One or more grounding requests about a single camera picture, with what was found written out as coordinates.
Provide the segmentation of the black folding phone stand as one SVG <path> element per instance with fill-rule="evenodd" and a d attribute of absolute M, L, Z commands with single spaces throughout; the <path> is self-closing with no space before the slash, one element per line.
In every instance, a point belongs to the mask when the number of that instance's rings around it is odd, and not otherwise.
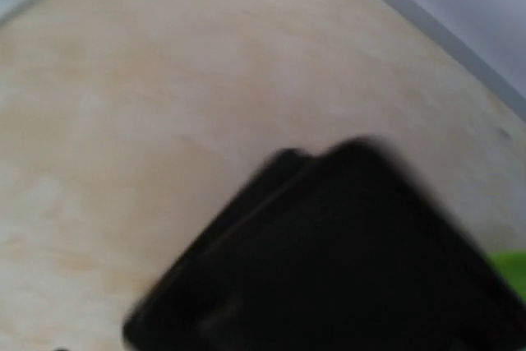
<path fill-rule="evenodd" d="M 124 322 L 133 350 L 522 350 L 525 303 L 371 138 L 278 151 Z"/>

